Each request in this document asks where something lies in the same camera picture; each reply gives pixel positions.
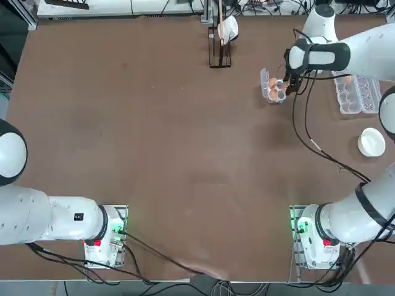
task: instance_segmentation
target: white bowl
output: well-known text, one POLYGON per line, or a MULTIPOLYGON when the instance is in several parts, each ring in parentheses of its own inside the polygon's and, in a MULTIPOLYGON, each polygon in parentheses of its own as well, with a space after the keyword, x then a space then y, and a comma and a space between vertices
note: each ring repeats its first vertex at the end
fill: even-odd
POLYGON ((385 139, 375 128, 367 128, 358 138, 358 148, 366 157, 378 157, 385 151, 385 139))

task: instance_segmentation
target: black band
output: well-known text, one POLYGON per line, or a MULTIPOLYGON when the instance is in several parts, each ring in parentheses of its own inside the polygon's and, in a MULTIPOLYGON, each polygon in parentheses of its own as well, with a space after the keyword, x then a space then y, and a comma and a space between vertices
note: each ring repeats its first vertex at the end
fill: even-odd
POLYGON ((107 231, 107 226, 109 224, 109 218, 107 216, 106 210, 104 209, 104 207, 102 205, 98 205, 98 207, 101 210, 101 213, 103 214, 103 225, 102 225, 102 227, 100 229, 99 234, 94 239, 86 239, 85 240, 85 243, 87 245, 90 245, 90 246, 94 245, 94 241, 96 241, 98 239, 99 240, 103 239, 103 237, 104 237, 104 235, 106 234, 106 231, 107 231))
MULTIPOLYGON (((357 188, 355 189, 355 194, 361 204, 361 206, 364 208, 364 210, 367 212, 367 214, 376 221, 377 224, 379 224, 382 228, 385 227, 386 223, 388 222, 386 218, 380 215, 378 211, 374 208, 374 206, 370 203, 370 201, 367 199, 364 190, 362 189, 362 186, 365 185, 364 183, 360 183, 357 188)), ((394 231, 395 230, 395 225, 392 223, 388 225, 386 228, 388 231, 394 231)))
POLYGON ((332 237, 328 236, 326 234, 326 232, 323 230, 323 227, 321 225, 321 211, 324 208, 325 205, 327 205, 328 203, 323 203, 321 205, 318 206, 317 211, 315 211, 315 226, 318 232, 318 235, 322 238, 322 239, 332 239, 332 237))

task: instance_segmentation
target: floor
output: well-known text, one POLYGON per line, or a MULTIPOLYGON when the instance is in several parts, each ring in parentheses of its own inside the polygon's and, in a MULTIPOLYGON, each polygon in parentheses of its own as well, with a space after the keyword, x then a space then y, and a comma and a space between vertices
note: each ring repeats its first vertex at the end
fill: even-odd
MULTIPOLYGON (((206 295, 210 294, 211 288, 215 280, 207 276, 195 277, 191 280, 192 285, 200 289, 206 295)), ((157 292, 164 287, 173 285, 174 283, 161 283, 157 287, 152 288, 148 294, 157 292)), ((233 284, 236 293, 249 295, 255 291, 258 284, 233 284)), ((67 282, 67 291, 69 296, 135 296, 142 294, 147 289, 142 282, 128 281, 121 282, 118 286, 110 287, 105 285, 91 284, 81 281, 67 282)), ((376 285, 357 285, 344 284, 334 296, 389 296, 395 294, 395 286, 376 286, 376 285)), ((41 281, 41 282, 0 282, 1 296, 66 296, 64 290, 64 282, 56 281, 41 281)), ((160 296, 195 296, 200 295, 199 292, 193 288, 179 286, 160 293, 160 296)), ((267 296, 313 296, 323 295, 323 293, 316 288, 296 289, 287 287, 284 284, 271 284, 267 296)))

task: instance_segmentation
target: black cable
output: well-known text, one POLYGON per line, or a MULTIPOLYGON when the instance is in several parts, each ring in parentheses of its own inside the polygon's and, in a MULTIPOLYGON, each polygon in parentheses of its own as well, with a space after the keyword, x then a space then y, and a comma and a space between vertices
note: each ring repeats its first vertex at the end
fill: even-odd
POLYGON ((150 287, 148 287, 143 293, 141 293, 139 296, 144 296, 148 293, 149 290, 151 290, 153 287, 155 287, 156 285, 158 285, 159 283, 156 282, 155 284, 151 285, 150 287))
POLYGON ((34 246, 34 245, 36 245, 36 244, 34 244, 34 243, 33 243, 33 244, 27 244, 27 246, 30 248, 30 250, 33 251, 33 253, 35 253, 37 256, 39 256, 39 257, 41 257, 42 259, 45 259, 45 260, 47 260, 47 261, 50 261, 50 262, 56 262, 56 263, 60 263, 60 264, 69 265, 69 266, 71 266, 72 268, 74 268, 75 270, 77 270, 80 274, 82 274, 85 278, 87 278, 87 280, 89 280, 89 281, 92 282, 92 283, 95 283, 95 284, 106 284, 106 285, 108 285, 108 286, 117 286, 117 285, 120 284, 120 282, 118 282, 118 283, 111 283, 111 282, 105 281, 102 277, 100 277, 100 276, 97 274, 97 272, 93 271, 92 269, 90 269, 90 268, 88 268, 88 267, 86 267, 86 266, 79 265, 79 264, 76 264, 76 263, 70 263, 70 262, 68 262, 68 261, 66 261, 66 260, 64 260, 64 259, 59 258, 59 257, 57 257, 57 258, 59 258, 60 260, 48 258, 48 257, 44 256, 43 254, 40 254, 39 251, 37 251, 37 250, 35 249, 35 246, 34 246), (79 270, 79 269, 77 268, 77 266, 78 266, 79 268, 82 268, 82 269, 85 269, 85 270, 87 270, 87 271, 90 271, 90 272, 93 273, 100 281, 94 280, 92 277, 90 277, 89 275, 87 275, 86 273, 84 273, 82 270, 79 270))
POLYGON ((175 261, 173 258, 170 258, 169 256, 166 256, 166 255, 160 253, 158 250, 152 248, 150 245, 146 244, 146 243, 143 242, 141 239, 138 239, 137 237, 132 236, 131 234, 127 233, 126 231, 118 231, 118 233, 119 233, 119 234, 124 234, 124 235, 130 237, 131 239, 134 239, 135 241, 139 242, 140 244, 142 244, 143 246, 145 246, 145 247, 148 248, 149 250, 153 251, 153 252, 154 252, 155 254, 157 254, 158 256, 162 257, 163 259, 166 259, 167 261, 172 262, 174 265, 177 265, 177 266, 180 267, 180 268, 183 268, 183 269, 185 269, 185 270, 187 270, 187 271, 189 271, 189 272, 191 272, 191 273, 194 273, 194 274, 204 274, 204 273, 202 273, 202 272, 200 272, 200 271, 196 271, 195 269, 192 269, 192 268, 189 268, 189 267, 187 267, 187 266, 184 266, 184 265, 182 265, 181 263, 175 261))
POLYGON ((386 231, 387 227, 395 220, 395 213, 390 217, 390 219, 387 221, 387 223, 384 224, 384 226, 381 228, 381 230, 378 232, 376 237, 370 241, 370 243, 364 248, 361 254, 354 260, 352 263, 351 267, 347 271, 347 273, 344 275, 344 278, 349 274, 350 270, 357 264, 357 262, 362 258, 363 255, 365 255, 366 252, 369 251, 369 249, 374 245, 377 240, 380 238, 380 236, 383 234, 384 231, 386 231))
POLYGON ((308 87, 308 85, 309 85, 309 82, 310 82, 310 79, 307 79, 307 80, 306 80, 306 85, 304 86, 304 89, 298 94, 298 96, 304 94, 304 92, 306 91, 306 89, 307 89, 307 87, 308 87))
MULTIPOLYGON (((137 259, 136 259, 135 254, 132 252, 131 248, 129 248, 127 245, 123 245, 123 247, 124 247, 124 248, 126 249, 126 251, 130 254, 131 259, 133 260, 133 264, 134 264, 134 266, 135 266, 135 269, 136 269, 137 274, 143 278, 143 275, 141 274, 140 268, 138 267, 137 259)), ((151 282, 151 281, 145 281, 145 280, 143 280, 143 282, 144 282, 146 285, 153 285, 153 284, 155 284, 154 282, 151 282)))
POLYGON ((192 0, 189 0, 188 3, 191 8, 192 14, 195 15, 195 10, 193 10, 193 7, 192 7, 192 0))
POLYGON ((328 76, 328 77, 317 77, 315 80, 332 80, 336 78, 341 78, 341 77, 347 77, 350 76, 350 74, 341 74, 341 75, 336 75, 336 76, 328 76))
POLYGON ((337 290, 339 290, 342 284, 343 284, 343 282, 340 282, 340 284, 338 284, 338 286, 337 286, 336 288, 334 288, 333 290, 323 290, 323 289, 321 289, 319 286, 315 286, 315 287, 316 287, 318 290, 320 290, 321 292, 324 292, 324 293, 333 293, 333 292, 336 292, 337 290))
POLYGON ((229 15, 232 15, 232 13, 235 11, 235 9, 236 9, 237 7, 239 7, 240 1, 241 1, 241 0, 239 0, 239 1, 237 2, 237 5, 233 6, 233 9, 232 9, 232 11, 230 12, 229 15))
POLYGON ((345 8, 339 13, 339 14, 342 14, 344 11, 346 11, 346 9, 349 7, 349 3, 347 3, 347 5, 345 6, 345 8))
POLYGON ((334 263, 332 263, 332 265, 328 268, 328 270, 327 270, 319 279, 317 279, 315 282, 310 283, 310 284, 308 284, 308 283, 306 283, 306 284, 301 284, 302 286, 295 286, 295 285, 291 285, 291 284, 287 284, 287 286, 290 286, 290 287, 293 287, 293 288, 306 289, 306 288, 311 288, 311 287, 316 287, 316 286, 331 287, 331 286, 332 286, 332 283, 337 284, 336 279, 338 278, 339 273, 341 272, 340 269, 338 269, 337 271, 335 271, 335 275, 334 275, 331 279, 329 279, 329 280, 327 280, 327 281, 325 281, 325 282, 320 282, 320 281, 321 281, 323 278, 325 278, 325 277, 328 275, 328 273, 329 273, 330 271, 334 271, 333 268, 337 265, 337 263, 338 263, 339 261, 341 262, 341 265, 342 265, 342 266, 346 266, 346 265, 348 264, 348 265, 346 266, 346 269, 345 269, 345 270, 348 270, 348 268, 349 268, 349 266, 350 266, 351 264, 349 263, 349 260, 347 260, 347 256, 349 256, 350 254, 351 254, 350 258, 353 259, 354 256, 355 256, 355 250, 352 249, 352 250, 350 251, 350 250, 346 249, 346 250, 344 251, 344 253, 343 253, 334 263))
POLYGON ((300 9, 300 8, 303 8, 304 11, 305 11, 305 13, 307 13, 307 9, 303 6, 302 1, 300 1, 300 2, 297 2, 296 0, 291 0, 291 1, 292 1, 292 2, 295 2, 295 3, 297 3, 297 4, 299 4, 299 9, 300 9))
POLYGON ((251 3, 252 9, 254 10, 255 15, 257 15, 257 11, 255 10, 255 5, 253 5, 253 3, 251 3))
POLYGON ((66 296, 69 296, 69 293, 67 292, 67 287, 66 287, 66 282, 63 282, 63 286, 64 286, 64 294, 66 294, 66 296))
POLYGON ((322 157, 322 158, 324 158, 324 159, 327 159, 327 160, 329 160, 329 161, 331 161, 331 162, 335 162, 335 163, 337 163, 338 165, 341 165, 343 168, 349 170, 353 175, 355 175, 356 177, 358 177, 358 178, 361 179, 361 177, 358 175, 358 173, 355 173, 355 172, 354 172, 354 171, 355 171, 354 169, 352 169, 352 168, 350 168, 349 166, 347 166, 347 165, 345 165, 345 164, 343 164, 343 163, 337 161, 336 159, 334 159, 334 158, 331 157, 330 155, 323 155, 323 154, 321 154, 320 152, 318 152, 318 151, 316 151, 315 149, 311 148, 311 147, 302 139, 302 137, 300 136, 299 132, 298 132, 297 129, 296 129, 296 124, 295 124, 295 105, 296 105, 297 96, 298 96, 298 93, 297 93, 297 91, 296 91, 295 96, 294 96, 293 106, 292 106, 292 126, 293 126, 293 129, 294 129, 295 135, 296 135, 297 138, 300 140, 300 142, 303 144, 303 146, 305 146, 307 149, 309 149, 309 150, 310 150, 311 152, 313 152, 314 154, 316 154, 316 155, 318 155, 318 156, 320 156, 320 157, 322 157))
POLYGON ((151 294, 146 294, 145 296, 154 296, 154 295, 157 295, 159 293, 162 293, 163 291, 166 291, 166 290, 172 289, 174 287, 178 287, 178 286, 188 286, 188 287, 193 288, 195 291, 199 292, 201 295, 208 296, 206 293, 204 293, 203 291, 199 290, 197 287, 195 287, 195 286, 193 286, 191 284, 184 283, 184 282, 178 283, 178 284, 174 284, 174 285, 171 285, 171 286, 168 286, 168 287, 164 287, 161 290, 158 290, 158 291, 156 291, 154 293, 151 293, 151 294))
MULTIPOLYGON (((214 285, 216 286, 219 282, 221 282, 221 280, 218 280, 214 285)), ((250 292, 250 293, 242 294, 242 293, 236 293, 235 290, 234 290, 234 288, 232 288, 232 286, 230 285, 230 282, 229 282, 229 281, 225 281, 225 282, 226 282, 226 284, 228 285, 228 289, 230 290, 230 292, 233 293, 233 296, 236 296, 236 295, 239 295, 239 296, 250 296, 250 295, 252 295, 252 294, 258 295, 258 294, 262 293, 262 291, 260 291, 260 292, 257 294, 258 290, 261 289, 261 285, 262 285, 262 284, 259 284, 259 287, 258 287, 257 289, 255 289, 254 291, 252 291, 252 292, 250 292)))
POLYGON ((293 31, 293 33, 294 33, 295 39, 296 39, 296 34, 295 34, 295 32, 298 32, 300 35, 304 36, 307 40, 309 40, 310 43, 313 43, 313 41, 311 41, 310 37, 308 37, 308 36, 307 36, 305 33, 303 33, 301 30, 298 30, 298 29, 293 28, 292 31, 293 31))
POLYGON ((267 9, 265 6, 261 6, 261 8, 262 8, 263 10, 267 11, 271 16, 273 16, 272 12, 271 12, 269 9, 267 9))
POLYGON ((314 78, 313 78, 313 82, 312 82, 312 84, 311 84, 311 87, 310 87, 310 89, 309 89, 309 93, 307 94, 307 98, 306 98, 306 107, 305 107, 305 111, 304 111, 304 128, 305 128, 307 137, 308 137, 309 140, 316 146, 316 148, 318 148, 319 151, 320 151, 324 156, 326 156, 329 160, 331 160, 331 161, 335 162, 336 164, 340 165, 341 167, 345 168, 347 171, 349 171, 350 173, 352 173, 354 176, 356 176, 356 177, 358 177, 359 179, 361 179, 363 183, 368 183, 368 182, 370 182, 371 180, 370 180, 367 176, 365 176, 365 175, 362 174, 361 172, 357 171, 356 169, 351 168, 351 167, 348 166, 348 165, 345 165, 344 163, 340 162, 339 160, 335 159, 334 157, 332 157, 331 155, 329 155, 328 153, 326 153, 324 150, 322 150, 321 148, 319 148, 319 146, 318 146, 318 145, 314 142, 314 140, 312 139, 312 137, 311 137, 311 135, 310 135, 310 133, 309 133, 309 129, 307 128, 307 109, 308 109, 308 106, 309 106, 310 95, 311 95, 311 92, 312 92, 312 90, 313 90, 313 86, 314 86, 314 83, 315 83, 315 80, 316 80, 316 79, 317 79, 317 72, 315 72, 315 76, 314 76, 314 78))
POLYGON ((278 6, 278 4, 277 4, 276 0, 273 0, 273 2, 274 2, 274 4, 275 4, 275 5, 276 5, 276 7, 277 7, 277 11, 278 11, 278 13, 281 15, 281 8, 278 6))
POLYGON ((163 7, 163 9, 162 9, 162 12, 160 13, 160 15, 163 15, 163 13, 164 13, 164 11, 165 11, 165 9, 166 9, 166 7, 167 7, 167 4, 170 2, 170 0, 167 0, 167 2, 166 2, 166 4, 165 4, 165 6, 163 7))
POLYGON ((136 278, 139 278, 139 279, 141 279, 141 280, 149 281, 149 280, 146 279, 145 277, 139 276, 139 275, 136 274, 136 273, 132 273, 132 272, 130 272, 130 271, 125 271, 125 270, 122 270, 122 269, 119 269, 119 268, 116 268, 116 267, 108 266, 108 265, 102 264, 102 263, 100 263, 100 262, 95 262, 95 261, 85 260, 85 259, 70 258, 70 257, 67 257, 67 256, 59 255, 59 254, 57 254, 57 253, 49 252, 49 251, 45 250, 44 248, 40 247, 39 245, 35 245, 35 247, 36 247, 36 251, 38 251, 38 252, 40 252, 40 253, 44 253, 44 254, 46 254, 46 255, 50 255, 50 256, 57 257, 57 258, 59 258, 59 259, 64 259, 64 260, 74 261, 74 262, 80 262, 80 263, 91 263, 91 264, 94 264, 94 265, 99 265, 99 266, 103 266, 103 267, 109 268, 109 269, 111 269, 111 270, 118 271, 118 272, 120 272, 120 273, 129 274, 129 275, 134 276, 134 277, 136 277, 136 278))
POLYGON ((267 293, 269 292, 270 285, 271 285, 271 284, 267 284, 267 288, 266 288, 266 291, 265 291, 265 295, 264 295, 264 296, 267 296, 267 293))
POLYGON ((135 17, 135 13, 133 12, 133 1, 130 0, 130 9, 131 9, 131 17, 135 17))

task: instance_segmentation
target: red button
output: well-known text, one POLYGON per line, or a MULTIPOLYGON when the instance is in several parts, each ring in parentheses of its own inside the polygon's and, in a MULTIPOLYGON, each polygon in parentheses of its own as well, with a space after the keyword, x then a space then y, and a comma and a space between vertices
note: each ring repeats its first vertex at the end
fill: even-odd
POLYGON ((324 246, 331 245, 331 241, 329 239, 323 239, 322 242, 324 246))

